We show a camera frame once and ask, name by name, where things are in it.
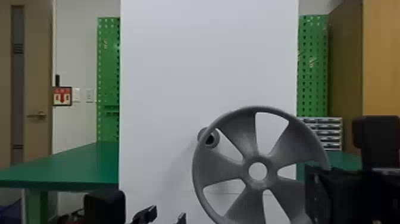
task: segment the white partition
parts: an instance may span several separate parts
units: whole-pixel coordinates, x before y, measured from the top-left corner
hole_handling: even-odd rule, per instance
[[[156,204],[156,223],[187,212],[212,223],[195,196],[192,156],[198,131],[246,105],[295,114],[298,0],[121,1],[120,188],[127,221]],[[260,118],[268,151],[286,123]],[[288,167],[281,175],[294,177]],[[207,190],[224,210],[240,193],[231,182]],[[267,220],[289,222],[269,192]]]

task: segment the green table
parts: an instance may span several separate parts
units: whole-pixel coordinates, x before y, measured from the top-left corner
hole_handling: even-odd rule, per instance
[[[326,153],[328,154],[331,167],[337,167],[349,171],[361,169],[361,159],[356,155],[343,153],[341,151],[327,151]],[[297,180],[304,180],[304,164],[305,163],[299,163],[296,166]]]
[[[118,143],[92,143],[1,170],[0,187],[23,189],[23,223],[47,223],[47,191],[118,188]]]

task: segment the table leg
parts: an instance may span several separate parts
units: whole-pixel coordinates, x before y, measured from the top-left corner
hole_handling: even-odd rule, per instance
[[[45,191],[30,190],[25,192],[25,223],[24,224],[47,224],[48,223],[48,193]]]

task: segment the wheel rim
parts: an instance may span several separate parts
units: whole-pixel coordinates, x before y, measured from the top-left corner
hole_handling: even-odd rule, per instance
[[[274,114],[289,122],[267,155],[258,150],[255,130],[257,113]],[[206,147],[207,137],[216,129],[239,150],[243,156],[241,162]],[[316,161],[323,169],[330,169],[325,150],[305,124],[295,116],[273,107],[241,108],[219,117],[199,139],[193,156],[193,185],[201,206],[217,224],[265,223],[263,192],[267,189],[276,197],[291,223],[311,223],[305,214],[304,182],[277,174],[282,167],[305,161]],[[263,180],[256,181],[250,177],[248,169],[254,163],[262,163],[268,168]],[[204,188],[234,179],[241,179],[245,189],[228,212],[220,216],[205,198]]]

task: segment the door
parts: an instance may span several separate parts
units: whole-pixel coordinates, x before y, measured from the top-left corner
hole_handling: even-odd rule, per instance
[[[343,117],[343,150],[353,145],[352,120],[362,115],[363,8],[361,0],[344,1],[329,14],[329,114]]]
[[[52,136],[51,0],[0,0],[0,168],[48,156]]]

